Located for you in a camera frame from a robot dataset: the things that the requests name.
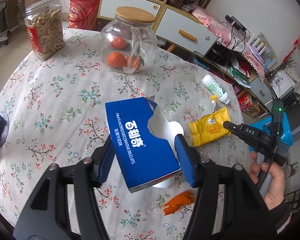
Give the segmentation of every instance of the drawer handle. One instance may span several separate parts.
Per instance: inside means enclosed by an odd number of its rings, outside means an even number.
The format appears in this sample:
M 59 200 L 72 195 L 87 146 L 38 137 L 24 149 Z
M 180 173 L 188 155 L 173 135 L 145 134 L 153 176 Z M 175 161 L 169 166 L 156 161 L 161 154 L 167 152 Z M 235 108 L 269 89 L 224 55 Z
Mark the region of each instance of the drawer handle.
M 182 36 L 184 36 L 185 38 L 187 38 L 187 39 L 189 39 L 189 40 L 191 40 L 191 41 L 196 41 L 196 40 L 197 40 L 196 37 L 192 36 L 192 35 L 189 34 L 189 33 L 186 33 L 186 32 L 183 31 L 183 30 L 180 30 L 180 29 L 179 29 L 179 34 L 181 34 Z

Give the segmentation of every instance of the red label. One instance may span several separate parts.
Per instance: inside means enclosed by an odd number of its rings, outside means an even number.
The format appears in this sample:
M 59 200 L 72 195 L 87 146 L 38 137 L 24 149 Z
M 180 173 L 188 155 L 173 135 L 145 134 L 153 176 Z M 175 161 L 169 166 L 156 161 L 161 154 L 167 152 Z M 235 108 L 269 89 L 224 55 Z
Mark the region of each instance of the red label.
M 42 53 L 42 49 L 39 43 L 37 28 L 27 26 L 27 29 L 28 29 L 28 34 L 32 45 L 32 49 L 35 50 L 36 52 Z

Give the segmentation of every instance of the jar of sunflower seeds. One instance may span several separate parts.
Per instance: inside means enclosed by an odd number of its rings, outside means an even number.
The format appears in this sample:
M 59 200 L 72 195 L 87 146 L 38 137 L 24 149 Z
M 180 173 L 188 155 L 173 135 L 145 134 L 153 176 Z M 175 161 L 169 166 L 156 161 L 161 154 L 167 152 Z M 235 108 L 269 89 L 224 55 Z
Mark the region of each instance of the jar of sunflower seeds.
M 25 24 L 38 58 L 46 60 L 65 46 L 57 0 L 42 0 L 26 8 Z

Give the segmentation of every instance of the red bucket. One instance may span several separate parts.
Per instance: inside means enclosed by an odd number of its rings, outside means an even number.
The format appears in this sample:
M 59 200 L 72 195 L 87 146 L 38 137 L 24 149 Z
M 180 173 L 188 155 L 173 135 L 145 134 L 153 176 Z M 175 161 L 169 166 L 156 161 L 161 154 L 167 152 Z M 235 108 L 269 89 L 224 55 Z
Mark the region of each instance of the red bucket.
M 97 29 L 100 0 L 70 0 L 69 28 Z

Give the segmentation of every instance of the floral pattern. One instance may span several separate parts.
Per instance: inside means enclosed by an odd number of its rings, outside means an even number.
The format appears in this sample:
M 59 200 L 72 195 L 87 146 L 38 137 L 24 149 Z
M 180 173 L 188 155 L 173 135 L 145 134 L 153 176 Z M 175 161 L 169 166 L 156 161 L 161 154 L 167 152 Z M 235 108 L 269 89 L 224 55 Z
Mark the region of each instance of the floral pattern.
M 202 118 L 212 95 L 201 84 L 207 70 L 162 49 L 157 49 L 151 66 L 126 75 L 102 63 L 97 51 L 99 33 L 65 29 L 64 34 L 67 46 L 46 61 L 30 52 L 0 93 L 0 110 L 5 110 L 10 120 L 8 138 L 0 148 L 0 213 L 12 225 L 51 163 L 74 165 L 105 143 L 109 135 L 106 102 L 155 96 L 168 121 L 182 125 L 191 145 L 188 124 Z M 232 87 L 214 78 L 231 99 L 227 105 L 231 120 L 243 122 Z M 250 166 L 248 147 L 234 136 L 224 136 L 197 150 L 221 165 Z M 149 187 L 131 194 L 115 157 L 107 181 L 94 191 L 111 240 L 181 240 L 193 205 L 181 206 L 169 216 L 163 215 L 163 205 L 186 190 L 196 195 L 179 173 L 169 189 Z M 221 210 L 222 189 L 219 193 Z M 74 198 L 69 201 L 70 216 L 74 217 Z M 217 213 L 216 228 L 221 213 Z M 71 228 L 79 233 L 76 223 Z

